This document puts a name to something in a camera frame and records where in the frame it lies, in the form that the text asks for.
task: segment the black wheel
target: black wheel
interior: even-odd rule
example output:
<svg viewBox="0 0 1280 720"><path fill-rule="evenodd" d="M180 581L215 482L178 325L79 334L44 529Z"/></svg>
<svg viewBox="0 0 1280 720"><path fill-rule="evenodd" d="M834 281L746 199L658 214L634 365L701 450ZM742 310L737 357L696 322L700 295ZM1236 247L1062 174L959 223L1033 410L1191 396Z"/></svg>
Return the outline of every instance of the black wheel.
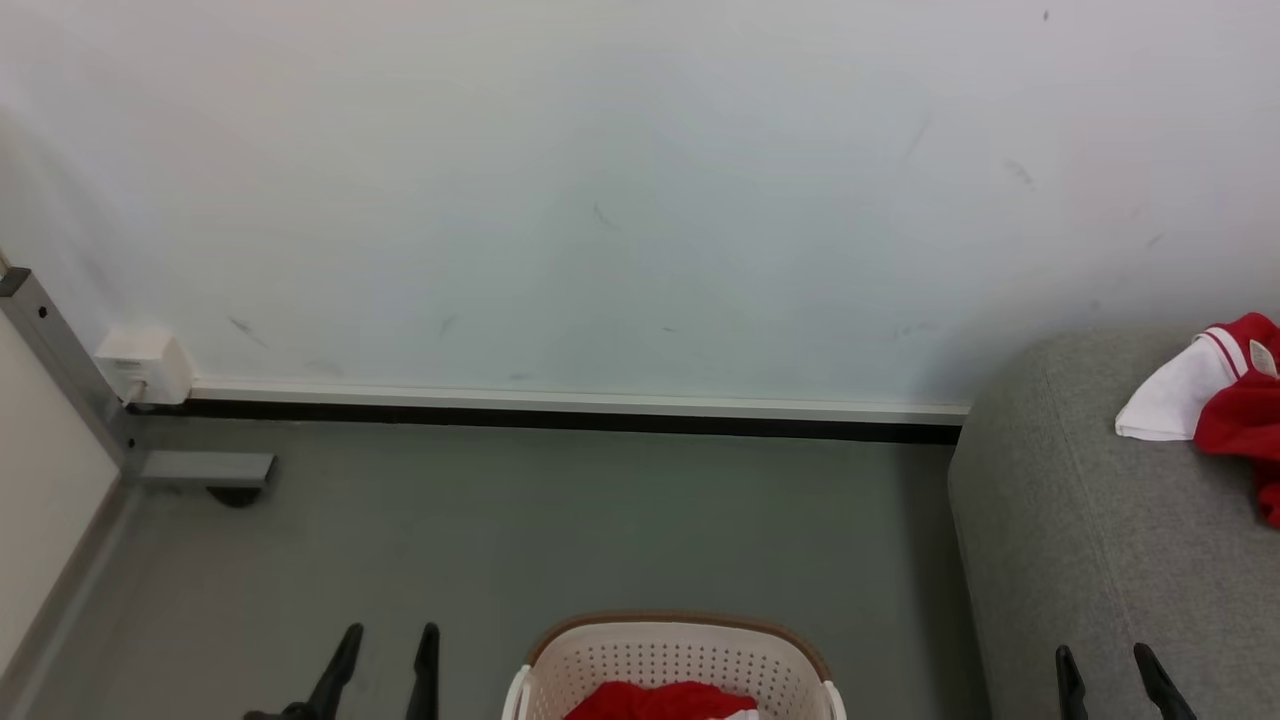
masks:
<svg viewBox="0 0 1280 720"><path fill-rule="evenodd" d="M248 507L257 502L257 496L262 495L262 488L205 488L214 500L227 507Z"/></svg>

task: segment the white power socket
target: white power socket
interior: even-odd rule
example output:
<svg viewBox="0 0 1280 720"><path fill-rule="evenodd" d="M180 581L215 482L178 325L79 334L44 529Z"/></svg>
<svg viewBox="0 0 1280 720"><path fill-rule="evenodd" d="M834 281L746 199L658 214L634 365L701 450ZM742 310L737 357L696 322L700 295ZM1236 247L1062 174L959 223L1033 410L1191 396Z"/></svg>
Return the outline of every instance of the white power socket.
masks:
<svg viewBox="0 0 1280 720"><path fill-rule="evenodd" d="M163 328L111 328L93 360L125 402L179 405L191 395L191 363Z"/></svg>

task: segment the floor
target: floor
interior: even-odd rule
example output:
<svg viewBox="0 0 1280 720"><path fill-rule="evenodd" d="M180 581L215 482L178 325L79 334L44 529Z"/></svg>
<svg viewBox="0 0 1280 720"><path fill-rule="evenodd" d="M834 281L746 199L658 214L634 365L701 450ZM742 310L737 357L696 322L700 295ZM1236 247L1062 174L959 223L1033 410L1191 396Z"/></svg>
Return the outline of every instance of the floor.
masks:
<svg viewBox="0 0 1280 720"><path fill-rule="evenodd" d="M157 420L271 451L270 497L148 496L35 720L227 720L303 700L365 624L339 717L403 716L426 621L444 720L499 717L541 630L603 609L782 623L850 717L989 715L951 448L579 430Z"/></svg>

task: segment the gray sofa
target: gray sofa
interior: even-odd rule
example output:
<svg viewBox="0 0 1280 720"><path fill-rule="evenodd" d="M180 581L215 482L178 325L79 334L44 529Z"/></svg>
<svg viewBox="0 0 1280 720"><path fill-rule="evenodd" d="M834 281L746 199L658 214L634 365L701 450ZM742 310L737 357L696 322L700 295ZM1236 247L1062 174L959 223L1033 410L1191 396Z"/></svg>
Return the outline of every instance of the gray sofa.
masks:
<svg viewBox="0 0 1280 720"><path fill-rule="evenodd" d="M1158 717L1134 642L1199 717L1280 717L1280 530L1256 512L1248 462L1114 429L1193 334L1059 337L974 405L950 488L997 719L1057 717L1061 643L1089 717Z"/></svg>

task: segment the laundry basket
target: laundry basket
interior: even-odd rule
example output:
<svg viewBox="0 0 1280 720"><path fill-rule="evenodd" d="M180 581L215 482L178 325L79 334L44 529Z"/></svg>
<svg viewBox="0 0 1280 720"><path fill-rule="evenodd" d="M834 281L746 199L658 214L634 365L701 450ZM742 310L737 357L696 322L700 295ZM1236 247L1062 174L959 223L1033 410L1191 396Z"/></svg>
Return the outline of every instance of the laundry basket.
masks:
<svg viewBox="0 0 1280 720"><path fill-rule="evenodd" d="M566 620L530 653L503 720L562 720L600 683L698 682L755 698L773 720L845 720L818 652L790 630L690 612L605 612Z"/></svg>

